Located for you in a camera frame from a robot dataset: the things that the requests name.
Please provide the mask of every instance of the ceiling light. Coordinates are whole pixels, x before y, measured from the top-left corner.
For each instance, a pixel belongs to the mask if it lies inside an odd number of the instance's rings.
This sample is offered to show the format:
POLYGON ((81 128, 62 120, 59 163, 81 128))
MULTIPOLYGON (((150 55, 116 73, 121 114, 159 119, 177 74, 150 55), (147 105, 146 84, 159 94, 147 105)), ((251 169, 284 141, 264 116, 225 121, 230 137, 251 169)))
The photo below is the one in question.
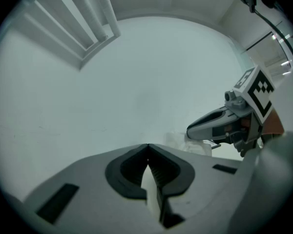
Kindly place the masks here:
POLYGON ((285 37, 284 37, 285 39, 288 39, 288 38, 290 38, 290 35, 289 34, 287 34, 285 37))
POLYGON ((286 61, 284 63, 281 64, 281 66, 287 65, 290 61, 286 61))

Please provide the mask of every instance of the cable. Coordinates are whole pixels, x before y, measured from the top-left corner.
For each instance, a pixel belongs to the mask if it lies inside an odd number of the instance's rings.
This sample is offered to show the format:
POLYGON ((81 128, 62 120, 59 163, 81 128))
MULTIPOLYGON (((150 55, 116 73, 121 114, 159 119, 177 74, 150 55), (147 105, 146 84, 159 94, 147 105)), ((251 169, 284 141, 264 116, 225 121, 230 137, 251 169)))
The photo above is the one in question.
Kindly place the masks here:
POLYGON ((285 44, 288 46, 290 49, 292 55, 293 55, 293 48, 291 47, 290 43, 288 40, 285 38, 285 36, 281 33, 281 31, 274 26, 267 18, 265 18, 263 15, 261 15, 257 10, 254 9, 255 14, 257 14, 262 20, 264 20, 271 28, 274 29, 275 32, 284 40, 285 44))

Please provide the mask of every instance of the black slot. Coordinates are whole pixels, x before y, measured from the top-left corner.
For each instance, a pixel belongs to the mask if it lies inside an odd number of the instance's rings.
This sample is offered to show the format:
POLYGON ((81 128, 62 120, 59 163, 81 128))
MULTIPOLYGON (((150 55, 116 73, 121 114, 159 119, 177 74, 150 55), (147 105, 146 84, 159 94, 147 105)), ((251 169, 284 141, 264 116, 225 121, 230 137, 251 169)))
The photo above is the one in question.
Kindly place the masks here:
POLYGON ((236 168, 219 164, 214 165, 213 168, 229 174, 235 174, 237 170, 236 168))
POLYGON ((153 144, 149 144, 148 165, 157 185, 160 222, 170 228, 184 221, 184 218, 171 211, 167 199, 181 195, 189 188, 195 177, 194 168, 185 160, 153 144))
POLYGON ((64 184, 38 211, 37 215, 50 224, 55 223, 64 208, 73 198, 78 186, 64 184))
POLYGON ((110 186, 127 198, 147 199, 146 190, 141 188, 142 176, 147 167, 147 144, 130 150, 112 160, 105 169, 110 186))

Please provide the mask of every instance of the robotic arm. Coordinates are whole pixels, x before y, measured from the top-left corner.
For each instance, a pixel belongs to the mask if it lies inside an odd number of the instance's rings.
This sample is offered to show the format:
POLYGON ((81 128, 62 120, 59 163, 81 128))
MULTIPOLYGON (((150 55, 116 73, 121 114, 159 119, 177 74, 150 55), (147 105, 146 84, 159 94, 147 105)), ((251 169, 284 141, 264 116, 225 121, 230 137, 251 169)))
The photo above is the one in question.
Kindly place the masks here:
POLYGON ((234 144, 244 157, 262 136, 263 124, 272 111, 269 95, 274 86, 259 66, 248 69, 232 90, 225 92, 225 105, 199 118, 187 128, 191 139, 210 139, 216 144, 234 144), (250 124, 245 127, 243 120, 250 124))

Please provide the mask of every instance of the black rectangular hole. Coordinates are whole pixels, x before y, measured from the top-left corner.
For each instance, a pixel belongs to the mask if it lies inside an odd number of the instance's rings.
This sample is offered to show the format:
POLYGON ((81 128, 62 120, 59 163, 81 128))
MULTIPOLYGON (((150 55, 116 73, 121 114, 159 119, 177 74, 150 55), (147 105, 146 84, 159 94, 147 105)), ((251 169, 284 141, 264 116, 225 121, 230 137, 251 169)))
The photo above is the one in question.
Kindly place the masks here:
POLYGON ((235 174, 237 170, 236 168, 219 164, 214 165, 213 168, 229 174, 235 174))
POLYGON ((78 186, 64 184, 38 211, 37 215, 53 224, 73 198, 78 186))

